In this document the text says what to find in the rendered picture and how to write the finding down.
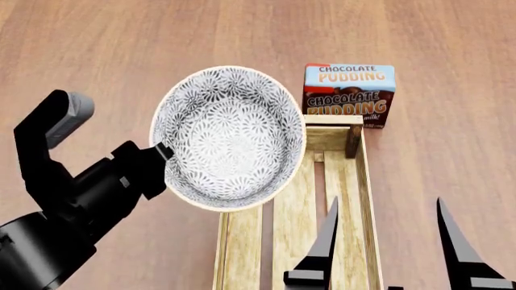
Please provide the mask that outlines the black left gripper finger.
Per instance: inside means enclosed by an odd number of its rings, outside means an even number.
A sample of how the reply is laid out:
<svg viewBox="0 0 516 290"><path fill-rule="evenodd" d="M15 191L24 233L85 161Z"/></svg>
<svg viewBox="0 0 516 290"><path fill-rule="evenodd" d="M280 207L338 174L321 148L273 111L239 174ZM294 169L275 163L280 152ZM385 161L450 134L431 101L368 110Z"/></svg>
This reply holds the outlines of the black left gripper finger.
<svg viewBox="0 0 516 290"><path fill-rule="evenodd" d="M166 147L162 142L156 144L154 146L154 149L162 156L162 159L164 159L164 161L170 160L174 155L172 149Z"/></svg>
<svg viewBox="0 0 516 290"><path fill-rule="evenodd" d="M142 182L142 194L147 200L162 194L166 188L163 176L151 176Z"/></svg>

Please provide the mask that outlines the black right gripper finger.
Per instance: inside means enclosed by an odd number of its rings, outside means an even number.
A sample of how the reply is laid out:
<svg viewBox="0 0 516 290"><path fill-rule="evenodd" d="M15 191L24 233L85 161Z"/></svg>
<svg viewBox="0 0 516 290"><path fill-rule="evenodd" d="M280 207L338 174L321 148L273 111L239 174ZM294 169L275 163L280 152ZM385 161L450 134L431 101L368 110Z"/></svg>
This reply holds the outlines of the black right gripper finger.
<svg viewBox="0 0 516 290"><path fill-rule="evenodd" d="M338 223L339 202L335 197L308 254L293 270L284 272L285 290L329 290Z"/></svg>
<svg viewBox="0 0 516 290"><path fill-rule="evenodd" d="M516 290L516 282L499 274L472 248L442 198L436 209L451 290Z"/></svg>

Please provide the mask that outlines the white patterned bowl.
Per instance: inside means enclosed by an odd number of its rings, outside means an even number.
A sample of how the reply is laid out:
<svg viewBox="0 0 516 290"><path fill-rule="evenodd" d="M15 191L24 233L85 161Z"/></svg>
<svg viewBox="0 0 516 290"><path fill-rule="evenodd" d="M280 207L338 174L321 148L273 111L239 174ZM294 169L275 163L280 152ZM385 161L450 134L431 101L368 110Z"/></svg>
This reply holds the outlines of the white patterned bowl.
<svg viewBox="0 0 516 290"><path fill-rule="evenodd" d="M156 107L148 139L173 152L164 170L173 193L201 209L237 212L272 200L292 180L306 123L279 81L223 65L175 84Z"/></svg>

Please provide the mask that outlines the wooden slatted tray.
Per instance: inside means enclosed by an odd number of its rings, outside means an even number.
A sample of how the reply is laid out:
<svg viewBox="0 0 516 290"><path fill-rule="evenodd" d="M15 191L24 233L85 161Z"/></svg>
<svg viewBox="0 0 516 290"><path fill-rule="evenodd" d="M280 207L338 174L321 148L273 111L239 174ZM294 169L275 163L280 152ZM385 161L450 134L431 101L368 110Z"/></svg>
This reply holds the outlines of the wooden slatted tray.
<svg viewBox="0 0 516 290"><path fill-rule="evenodd" d="M273 279L306 255L321 230L316 215L315 164L324 165L325 207L339 221L331 290L384 290L370 189L363 119L359 115L306 115L306 153L298 173L273 205ZM261 208L223 213L212 290L260 290Z"/></svg>

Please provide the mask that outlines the chocolate pudding box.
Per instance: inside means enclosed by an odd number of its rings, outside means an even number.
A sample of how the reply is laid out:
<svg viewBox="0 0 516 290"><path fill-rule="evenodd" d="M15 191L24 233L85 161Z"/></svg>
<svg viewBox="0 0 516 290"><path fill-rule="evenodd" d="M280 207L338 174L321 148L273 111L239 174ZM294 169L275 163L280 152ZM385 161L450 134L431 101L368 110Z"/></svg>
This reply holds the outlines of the chocolate pudding box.
<svg viewBox="0 0 516 290"><path fill-rule="evenodd" d="M365 127L381 129L395 91L395 69L391 65L307 64L302 113L360 115Z"/></svg>

